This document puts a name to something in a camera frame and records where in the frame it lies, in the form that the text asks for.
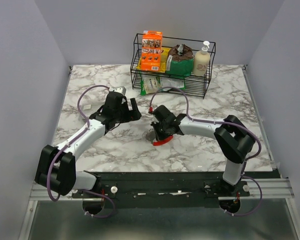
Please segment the steel key organizer red handle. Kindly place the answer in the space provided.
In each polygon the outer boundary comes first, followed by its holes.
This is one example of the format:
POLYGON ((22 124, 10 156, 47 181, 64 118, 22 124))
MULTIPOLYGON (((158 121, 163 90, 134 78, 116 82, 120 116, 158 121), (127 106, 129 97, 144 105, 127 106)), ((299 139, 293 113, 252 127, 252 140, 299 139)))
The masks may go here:
POLYGON ((150 131, 145 135, 145 139, 149 141, 153 146, 162 146, 173 139, 173 136, 169 136, 164 140, 156 140, 156 135, 154 131, 150 131))

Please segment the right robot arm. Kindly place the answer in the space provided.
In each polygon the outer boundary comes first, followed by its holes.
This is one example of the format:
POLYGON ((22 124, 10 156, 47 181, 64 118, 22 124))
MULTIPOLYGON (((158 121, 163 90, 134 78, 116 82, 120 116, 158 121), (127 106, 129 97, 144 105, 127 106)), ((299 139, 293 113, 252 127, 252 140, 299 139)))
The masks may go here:
POLYGON ((193 120, 184 113, 175 116, 164 105, 156 109, 150 107, 149 113, 154 116, 151 126, 155 133, 155 146, 169 142, 176 134, 197 135, 216 140, 226 158, 220 191, 226 196, 237 192, 246 156, 256 142, 255 135, 237 117, 229 115, 219 121, 193 120))

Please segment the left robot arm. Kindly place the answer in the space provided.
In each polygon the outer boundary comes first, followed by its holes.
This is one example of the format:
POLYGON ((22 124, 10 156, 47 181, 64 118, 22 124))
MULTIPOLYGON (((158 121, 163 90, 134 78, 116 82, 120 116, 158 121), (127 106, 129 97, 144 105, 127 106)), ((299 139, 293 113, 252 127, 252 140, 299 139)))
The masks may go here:
POLYGON ((109 92, 104 104, 89 116, 79 131, 57 146, 47 145, 42 149, 35 182, 62 196, 72 190, 83 190, 87 196, 96 197, 101 190, 97 175, 77 171, 76 161, 116 125, 140 118, 134 98, 127 100, 120 92, 109 92))

